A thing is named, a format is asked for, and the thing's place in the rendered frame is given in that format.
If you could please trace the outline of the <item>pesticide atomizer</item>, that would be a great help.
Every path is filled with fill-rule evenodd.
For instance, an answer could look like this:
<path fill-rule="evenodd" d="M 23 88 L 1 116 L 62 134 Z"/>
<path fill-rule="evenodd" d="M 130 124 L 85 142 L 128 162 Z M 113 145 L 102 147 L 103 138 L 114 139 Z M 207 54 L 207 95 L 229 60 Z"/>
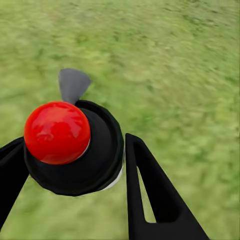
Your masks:
<path fill-rule="evenodd" d="M 63 101 L 39 106 L 24 126 L 24 162 L 31 177 L 57 195 L 112 188 L 126 156 L 120 123 L 107 108 L 79 98 L 91 84 L 84 71 L 58 72 Z"/>

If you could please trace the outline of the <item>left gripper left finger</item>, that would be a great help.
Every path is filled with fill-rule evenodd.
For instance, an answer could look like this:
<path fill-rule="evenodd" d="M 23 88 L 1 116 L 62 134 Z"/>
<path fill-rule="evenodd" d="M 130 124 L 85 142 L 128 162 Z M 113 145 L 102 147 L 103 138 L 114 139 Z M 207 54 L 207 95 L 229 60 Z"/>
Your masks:
<path fill-rule="evenodd" d="M 28 175 L 24 136 L 0 148 L 0 231 Z"/>

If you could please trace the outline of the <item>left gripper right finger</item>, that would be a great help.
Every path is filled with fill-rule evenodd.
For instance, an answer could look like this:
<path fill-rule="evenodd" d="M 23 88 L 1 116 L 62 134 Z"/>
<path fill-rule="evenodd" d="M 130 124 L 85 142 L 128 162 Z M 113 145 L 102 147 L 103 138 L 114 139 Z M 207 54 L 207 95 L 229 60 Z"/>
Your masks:
<path fill-rule="evenodd" d="M 145 142 L 130 133 L 125 162 L 129 240 L 210 240 Z M 145 220 L 137 168 L 156 223 Z"/>

